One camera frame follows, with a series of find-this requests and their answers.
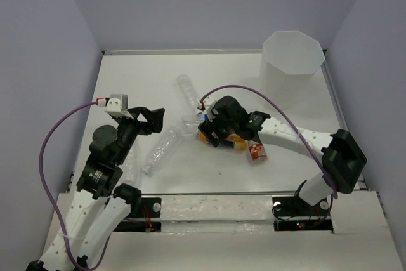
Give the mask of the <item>orange juice bottle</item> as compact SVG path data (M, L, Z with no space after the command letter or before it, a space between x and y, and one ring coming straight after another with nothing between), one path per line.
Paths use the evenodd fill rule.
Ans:
M206 136L201 132L197 132L197 138L205 144L209 144ZM248 141L242 139L240 136L231 134L225 140L219 141L219 146L228 147L234 150L243 151L248 146Z

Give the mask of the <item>red cap small bottle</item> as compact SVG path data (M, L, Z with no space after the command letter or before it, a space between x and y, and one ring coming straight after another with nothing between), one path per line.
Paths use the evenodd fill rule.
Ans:
M253 140L248 141L248 151L253 164L263 163L268 159L262 143Z

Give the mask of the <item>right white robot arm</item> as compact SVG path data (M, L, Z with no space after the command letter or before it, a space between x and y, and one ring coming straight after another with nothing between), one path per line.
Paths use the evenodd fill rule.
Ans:
M294 127L260 111L247 112L233 97L206 98L201 103L207 118L199 131L217 147L230 135L273 145L313 159L320 173L305 180L292 199L292 208L307 215L322 199L350 194L367 164L367 158L349 131L317 132Z

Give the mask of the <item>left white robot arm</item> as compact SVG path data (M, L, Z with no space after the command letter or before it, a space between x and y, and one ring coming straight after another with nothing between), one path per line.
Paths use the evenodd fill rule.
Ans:
M126 217L140 211L141 191L126 183L119 184L120 166L126 160L136 138L160 133L163 108L127 109L117 99L101 99L117 126L103 125L93 132L90 155L76 184L66 216L56 215L60 230L45 253L28 264L27 270L94 270L103 257L108 239Z

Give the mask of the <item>clear bottle near left arm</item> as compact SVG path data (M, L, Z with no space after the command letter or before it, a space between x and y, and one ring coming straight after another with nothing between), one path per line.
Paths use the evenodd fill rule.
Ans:
M181 130L178 127L171 126L147 154L141 171L147 176L153 176L156 172L164 169L170 157L176 152L182 139Z

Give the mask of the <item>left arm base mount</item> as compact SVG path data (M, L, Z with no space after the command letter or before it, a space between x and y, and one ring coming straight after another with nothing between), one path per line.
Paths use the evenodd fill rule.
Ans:
M130 214L118 224L114 232L160 232L161 202L160 197L142 197L139 206L131 208Z

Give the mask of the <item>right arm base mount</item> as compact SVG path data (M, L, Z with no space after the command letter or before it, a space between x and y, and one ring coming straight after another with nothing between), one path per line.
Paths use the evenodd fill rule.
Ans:
M272 199L273 227L276 232L333 232L331 203L328 198L311 206L299 197L279 196Z

